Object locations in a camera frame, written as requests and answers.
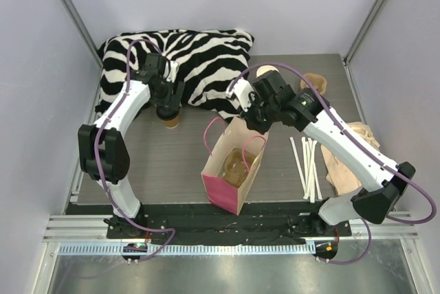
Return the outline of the black plastic cup lid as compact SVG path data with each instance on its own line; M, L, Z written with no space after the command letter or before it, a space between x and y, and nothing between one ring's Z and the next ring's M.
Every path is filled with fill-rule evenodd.
M171 121L173 119L175 119L176 117L179 116L179 110L174 110L174 109L170 109L170 108L165 108L165 107L157 107L156 108L156 114L158 116L159 119L161 119L162 121Z

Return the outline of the brown cardboard cup carrier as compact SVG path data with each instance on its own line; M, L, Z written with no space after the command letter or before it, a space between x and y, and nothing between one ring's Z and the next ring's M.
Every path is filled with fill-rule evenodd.
M256 155L244 151L245 158L243 158L242 150L234 148L226 157L223 164L222 178L231 186L239 188L248 176L248 168L250 167Z

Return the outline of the pink paper gift bag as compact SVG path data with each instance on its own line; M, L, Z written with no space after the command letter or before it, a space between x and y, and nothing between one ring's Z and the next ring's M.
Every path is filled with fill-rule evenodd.
M223 118L214 118L203 133L209 156L201 179L213 205L238 215L261 166L268 134L252 131L245 120L234 117L230 123L223 123L222 134L211 148L206 136L217 120Z

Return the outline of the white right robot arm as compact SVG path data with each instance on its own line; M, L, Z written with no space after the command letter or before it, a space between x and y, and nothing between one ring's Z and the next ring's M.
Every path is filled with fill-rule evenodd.
M398 164L363 140L314 87L296 93L277 69L254 82L241 77L228 93L239 101L250 130L264 134L276 122L293 127L329 150L360 181L354 191L325 200L311 217L311 229L320 236L349 219L382 223L415 174L410 163Z

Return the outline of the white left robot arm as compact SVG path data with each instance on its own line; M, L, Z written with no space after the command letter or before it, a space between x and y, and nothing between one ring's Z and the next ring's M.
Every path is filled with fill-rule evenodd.
M178 62L148 54L140 69L132 70L111 106L92 125L78 129L80 168L102 187L131 238L141 237L146 221L139 217L141 203L128 180L130 156L124 136L141 109L151 104L169 128L179 123L185 82L177 79Z

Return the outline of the brown paper coffee cup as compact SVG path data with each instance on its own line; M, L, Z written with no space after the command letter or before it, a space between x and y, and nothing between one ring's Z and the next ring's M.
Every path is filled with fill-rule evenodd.
M174 117L173 119L163 120L163 124L166 128L172 129L179 125L179 116Z

